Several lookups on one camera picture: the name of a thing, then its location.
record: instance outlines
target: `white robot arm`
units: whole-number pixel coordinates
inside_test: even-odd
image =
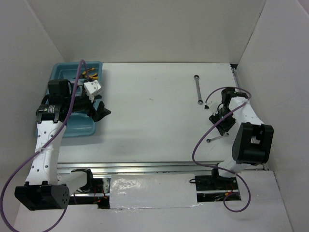
[[[64,209],[70,195],[77,189],[91,185],[93,180],[89,169],[72,171],[58,180],[57,163],[60,143],[66,126],[46,147],[42,148],[60,129],[70,106],[70,82],[66,79],[48,83],[46,95],[37,110],[38,135],[33,163],[24,186],[15,188],[15,197],[29,210]],[[98,109],[93,106],[103,88],[97,80],[85,80],[80,96],[75,97],[73,112],[83,111],[97,122],[111,112],[100,102]]]
[[[232,156],[218,164],[218,167],[239,173],[251,165],[266,163],[269,158],[273,128],[270,125],[264,125],[247,100],[245,93],[235,92],[235,89],[225,89],[222,91],[223,107],[220,111],[210,116],[211,122],[217,122],[222,116],[234,110],[246,102],[245,106],[235,111],[235,119],[229,116],[217,127],[220,134],[227,133],[235,122],[239,125],[239,131],[236,135]],[[232,178],[235,174],[222,169],[215,170],[220,178]]]

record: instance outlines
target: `wrench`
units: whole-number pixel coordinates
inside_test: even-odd
[[[206,139],[206,142],[207,142],[207,143],[210,143],[211,141],[214,141],[214,140],[217,140],[217,139],[221,139],[221,138],[227,137],[227,136],[229,136],[229,134],[228,134],[228,133],[225,133],[225,134],[222,135],[222,136],[218,136],[218,137],[215,137],[215,138],[212,138],[212,139]]]
[[[203,100],[202,100],[202,97],[201,97],[201,90],[199,89],[199,82],[198,82],[199,76],[198,76],[198,75],[195,75],[195,76],[194,76],[194,80],[195,80],[195,83],[196,83],[196,85],[197,85],[197,97],[198,97],[197,103],[198,103],[199,105],[202,105],[202,104],[203,104]]]

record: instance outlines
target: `metal tool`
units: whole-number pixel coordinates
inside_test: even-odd
[[[212,139],[206,139],[206,142],[207,142],[207,143],[210,143],[211,141],[214,141],[214,140],[217,140],[217,139],[221,139],[221,138],[227,137],[227,136],[229,136],[229,133],[225,133],[225,134],[222,135],[222,136],[218,136],[218,137],[215,137],[215,138],[212,138]]]
[[[90,68],[88,69],[88,72],[91,72],[91,71],[94,71],[95,68]],[[86,76],[86,71],[84,71],[83,73],[81,73],[79,75],[79,79],[86,79],[87,76]],[[89,78],[93,79],[93,80],[98,80],[98,74],[97,73],[94,73],[94,74],[89,74]]]
[[[201,97],[201,90],[199,89],[199,82],[198,82],[199,76],[198,76],[198,75],[195,75],[195,76],[194,76],[194,80],[195,80],[195,83],[196,83],[196,85],[197,85],[197,97],[198,97],[197,103],[198,103],[199,105],[202,105],[202,104],[203,104],[203,100],[202,100],[202,97]]]

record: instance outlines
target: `white tabletop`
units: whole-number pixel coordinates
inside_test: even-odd
[[[235,86],[229,64],[103,64],[103,101],[112,113],[97,123],[94,135],[64,138],[58,162],[191,161],[212,126],[210,110],[197,103],[196,74],[203,100],[216,88]],[[211,100],[220,102],[221,93]],[[197,160],[231,156],[237,130],[202,143]],[[213,130],[209,137],[219,135]]]

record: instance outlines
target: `white cardboard wall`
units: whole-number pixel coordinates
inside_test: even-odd
[[[27,157],[33,154],[36,138],[35,113],[57,62],[63,58],[51,43],[27,3],[0,1],[0,188]],[[7,217],[14,223],[19,202],[16,185],[23,184],[28,168],[14,179],[4,197]],[[0,220],[1,231],[6,231]]]
[[[66,61],[238,63],[265,0],[29,0]]]
[[[309,227],[308,38],[297,0],[268,0],[237,69],[257,114],[274,127],[269,163],[295,232]]]

